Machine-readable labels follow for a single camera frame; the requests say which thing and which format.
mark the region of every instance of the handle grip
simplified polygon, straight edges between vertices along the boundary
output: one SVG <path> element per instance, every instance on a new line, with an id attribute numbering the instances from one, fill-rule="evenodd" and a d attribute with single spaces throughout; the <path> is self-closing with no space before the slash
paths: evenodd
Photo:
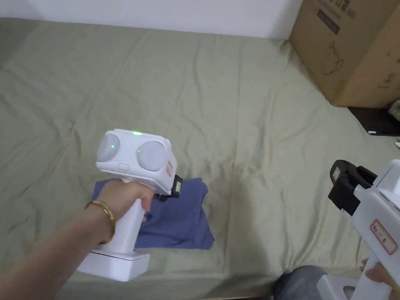
<path id="1" fill-rule="evenodd" d="M 130 182 L 131 180 L 123 178 L 122 181 Z M 113 253 L 131 253 L 135 247 L 144 214 L 142 200 L 136 199 L 127 213 L 115 224 L 115 234 L 111 241 L 99 247 Z"/>
<path id="2" fill-rule="evenodd" d="M 350 300 L 365 300 L 365 299 L 373 299 L 373 300 L 388 300 L 390 296 L 390 292 L 392 288 L 387 286 L 383 282 L 375 282 L 367 278 L 365 273 L 372 269 L 377 263 L 379 263 L 378 258 L 370 251 L 370 257 L 368 258 L 368 262 L 364 268 L 364 272 L 356 289 Z"/>

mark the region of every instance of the white handheld device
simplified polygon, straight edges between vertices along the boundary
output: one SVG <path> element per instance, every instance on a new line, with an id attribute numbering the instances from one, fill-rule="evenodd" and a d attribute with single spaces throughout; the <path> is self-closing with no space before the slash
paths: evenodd
<path id="1" fill-rule="evenodd" d="M 169 140 L 152 134 L 114 129 L 106 132 L 97 151 L 100 171 L 125 182 L 137 181 L 155 194 L 179 196 L 182 179 Z M 92 250 L 78 271 L 118 281 L 129 281 L 147 271 L 150 254 L 134 251 L 145 214 L 137 199 L 116 223 L 112 240 Z"/>
<path id="2" fill-rule="evenodd" d="M 324 275 L 317 284 L 323 300 L 388 300 L 391 288 L 369 280 L 365 272 L 381 262 L 400 285 L 400 160 L 379 176 L 344 160 L 333 165 L 329 198 L 350 220 L 370 250 L 359 280 Z M 349 298 L 346 291 L 352 292 Z"/>

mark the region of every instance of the person's leg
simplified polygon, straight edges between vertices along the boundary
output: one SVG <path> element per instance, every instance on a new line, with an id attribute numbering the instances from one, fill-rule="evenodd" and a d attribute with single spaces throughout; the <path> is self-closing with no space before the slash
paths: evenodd
<path id="1" fill-rule="evenodd" d="M 317 282 L 326 273 L 319 267 L 305 266 L 283 274 L 274 286 L 274 300 L 321 300 Z"/>

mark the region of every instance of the bed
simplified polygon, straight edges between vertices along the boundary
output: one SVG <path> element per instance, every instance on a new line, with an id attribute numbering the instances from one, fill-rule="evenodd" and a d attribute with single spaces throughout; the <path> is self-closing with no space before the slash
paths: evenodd
<path id="1" fill-rule="evenodd" d="M 0 19 L 0 267 L 83 209 L 113 128 L 168 138 L 209 187 L 210 250 L 151 249 L 128 283 L 76 272 L 60 299 L 255 296 L 284 271 L 353 272 L 367 252 L 328 200 L 336 159 L 400 152 L 331 106 L 287 41 Z"/>

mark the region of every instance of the hand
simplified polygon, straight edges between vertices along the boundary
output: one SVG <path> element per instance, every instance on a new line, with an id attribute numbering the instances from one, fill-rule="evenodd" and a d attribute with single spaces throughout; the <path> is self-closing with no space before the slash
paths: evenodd
<path id="1" fill-rule="evenodd" d="M 111 180 L 103 187 L 97 200 L 106 204 L 113 213 L 115 221 L 118 221 L 136 199 L 141 199 L 144 210 L 150 211 L 153 196 L 151 188 L 138 182 L 125 183 L 121 180 Z"/>
<path id="2" fill-rule="evenodd" d="M 364 271 L 365 265 L 367 264 L 368 259 L 364 259 L 362 261 L 363 266 L 361 270 Z M 390 276 L 389 272 L 385 269 L 385 267 L 379 262 L 372 269 L 369 269 L 365 276 L 372 281 L 375 282 L 383 282 L 392 288 L 392 293 L 390 295 L 391 300 L 400 299 L 400 288 Z"/>

